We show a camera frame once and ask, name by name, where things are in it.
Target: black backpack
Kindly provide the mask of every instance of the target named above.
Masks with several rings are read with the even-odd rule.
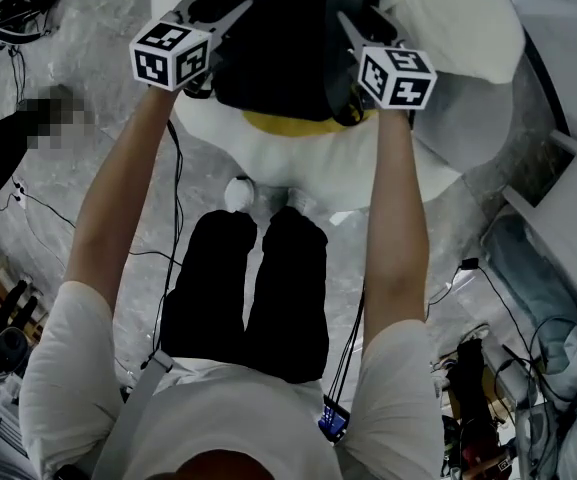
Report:
[[[231,0],[234,7],[244,0]],[[355,63],[337,18],[353,22],[379,0],[255,0],[230,31],[213,88],[228,106],[344,126],[363,119],[349,69]]]

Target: pixelated area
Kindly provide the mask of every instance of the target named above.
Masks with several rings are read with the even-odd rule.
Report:
[[[390,98],[391,105],[419,106],[430,88],[425,78],[398,78]]]
[[[366,57],[361,81],[373,96],[381,100],[388,84],[388,73],[370,57]]]
[[[168,85],[168,59],[149,52],[135,51],[137,75],[145,80]]]
[[[208,41],[177,57],[177,85],[190,80],[208,66]]]
[[[92,109],[64,86],[43,89],[37,98],[23,100],[17,115],[28,149],[73,150],[90,143],[95,134]]]
[[[397,71],[408,73],[430,73],[421,55],[411,50],[386,50]]]
[[[171,23],[158,23],[153,29],[142,37],[137,44],[152,46],[170,52],[181,43],[188,35],[190,30],[175,26]]]

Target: black pants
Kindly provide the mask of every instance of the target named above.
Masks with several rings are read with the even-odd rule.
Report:
[[[462,343],[457,354],[457,365],[448,372],[448,380],[461,410],[461,449],[469,463],[474,456],[492,459],[501,453],[501,449],[482,384],[484,358],[481,340]]]
[[[162,349],[172,357],[241,364],[293,384],[318,380],[328,357],[326,235],[293,208],[272,218],[244,330],[246,264],[256,237],[247,214],[201,218],[164,301]]]

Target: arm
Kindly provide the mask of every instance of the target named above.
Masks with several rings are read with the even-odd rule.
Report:
[[[23,443],[40,478],[52,478],[105,439],[123,406],[112,313],[175,98],[148,90],[79,213],[66,282],[20,395]]]
[[[378,141],[364,355],[339,453],[342,466],[375,478],[431,480],[441,469],[443,424],[423,323],[428,233],[405,114],[382,111]]]
[[[77,218],[65,281],[94,288],[113,312],[177,94],[148,89],[88,189]]]
[[[368,225],[364,350],[391,324],[424,319],[428,254],[408,119],[400,111],[381,111]]]

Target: wire bundle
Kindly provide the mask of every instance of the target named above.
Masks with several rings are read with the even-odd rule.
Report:
[[[341,394],[344,389],[344,384],[346,382],[346,376],[348,375],[348,370],[350,368],[350,361],[352,360],[352,353],[355,349],[355,343],[357,341],[357,336],[359,334],[359,328],[361,326],[361,317],[364,312],[364,299],[366,297],[366,290],[361,293],[361,300],[359,301],[359,308],[357,310],[357,318],[355,318],[355,323],[350,331],[350,336],[346,345],[344,346],[344,351],[341,354],[341,359],[339,360],[339,366],[337,367],[337,373],[332,381],[330,390],[328,391],[328,398],[334,401],[335,407],[339,407],[339,401],[341,400]],[[332,428],[333,422],[335,420],[335,415],[337,414],[335,408],[330,408],[330,410],[325,412],[327,429]]]
[[[152,333],[152,352],[153,354],[161,345],[161,333],[159,338],[157,337],[157,327],[159,326],[159,317],[161,316],[161,310],[163,307],[164,299],[168,295],[168,289],[170,288],[170,280],[172,278],[172,270],[175,264],[179,265],[175,261],[175,254],[177,253],[177,246],[179,245],[179,239],[181,238],[181,231],[184,227],[184,210],[181,206],[181,201],[179,200],[179,182],[181,181],[181,173],[184,167],[184,155],[181,152],[181,147],[179,146],[179,137],[177,136],[177,131],[173,126],[172,122],[168,121],[168,132],[172,141],[175,143],[175,148],[177,149],[177,160],[175,166],[175,180],[174,180],[174,194],[175,194],[175,212],[174,212],[174,239],[172,244],[172,253],[169,257],[168,271],[166,272],[166,284],[164,287],[164,293],[159,299],[159,307],[157,309],[157,318],[155,319],[155,328]]]

